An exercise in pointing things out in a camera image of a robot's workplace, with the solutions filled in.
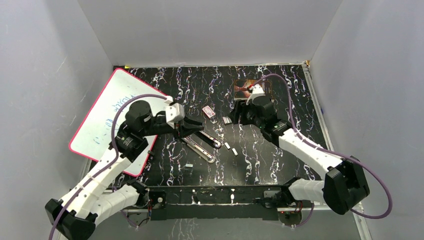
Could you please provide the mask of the cardboard staple tray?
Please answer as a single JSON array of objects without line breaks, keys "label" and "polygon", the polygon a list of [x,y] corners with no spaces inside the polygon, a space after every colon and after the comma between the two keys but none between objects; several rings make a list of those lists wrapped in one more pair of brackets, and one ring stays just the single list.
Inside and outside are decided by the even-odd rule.
[{"label": "cardboard staple tray", "polygon": [[222,120],[223,120],[224,125],[230,125],[230,124],[233,123],[232,119],[228,116],[223,116]]}]

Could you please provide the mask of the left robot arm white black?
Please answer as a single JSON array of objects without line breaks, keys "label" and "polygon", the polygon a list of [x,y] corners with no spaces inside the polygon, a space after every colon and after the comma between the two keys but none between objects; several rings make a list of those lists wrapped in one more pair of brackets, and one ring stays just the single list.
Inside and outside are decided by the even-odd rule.
[{"label": "left robot arm white black", "polygon": [[169,100],[157,115],[141,99],[126,103],[129,107],[124,122],[116,129],[113,123],[111,142],[92,170],[61,199],[50,199],[45,210],[53,231],[69,240],[87,240],[96,226],[126,207],[146,208],[152,201],[149,189],[131,180],[106,196],[103,192],[118,174],[129,167],[148,147],[148,136],[172,134],[181,139],[202,131],[202,122],[185,116],[184,107]]}]

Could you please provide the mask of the black stapler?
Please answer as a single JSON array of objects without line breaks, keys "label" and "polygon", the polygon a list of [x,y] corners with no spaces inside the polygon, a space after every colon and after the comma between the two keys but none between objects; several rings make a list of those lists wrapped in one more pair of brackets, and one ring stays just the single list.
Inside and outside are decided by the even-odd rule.
[{"label": "black stapler", "polygon": [[216,161],[216,157],[211,150],[218,150],[223,146],[217,138],[208,134],[204,130],[195,132],[190,136],[183,137],[181,141],[208,164],[213,164]]}]

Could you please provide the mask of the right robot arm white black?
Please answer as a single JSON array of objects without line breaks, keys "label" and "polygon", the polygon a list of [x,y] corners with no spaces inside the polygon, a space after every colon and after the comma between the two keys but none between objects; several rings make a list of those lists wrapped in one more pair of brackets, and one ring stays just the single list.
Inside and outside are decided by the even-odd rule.
[{"label": "right robot arm white black", "polygon": [[302,160],[319,174],[320,180],[294,177],[283,184],[280,196],[286,206],[295,207],[300,201],[319,202],[343,215],[370,194],[364,170],[355,160],[328,153],[300,138],[291,123],[278,118],[269,97],[236,100],[229,118],[233,124],[256,126],[268,142]]}]

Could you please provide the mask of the small red staple box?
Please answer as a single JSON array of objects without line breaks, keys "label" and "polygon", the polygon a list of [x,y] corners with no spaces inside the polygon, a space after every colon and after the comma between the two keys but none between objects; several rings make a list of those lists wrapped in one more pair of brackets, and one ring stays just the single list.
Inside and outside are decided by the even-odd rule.
[{"label": "small red staple box", "polygon": [[204,112],[204,114],[211,119],[212,117],[214,117],[216,115],[216,113],[212,110],[212,108],[210,106],[205,106],[202,108],[202,111]]}]

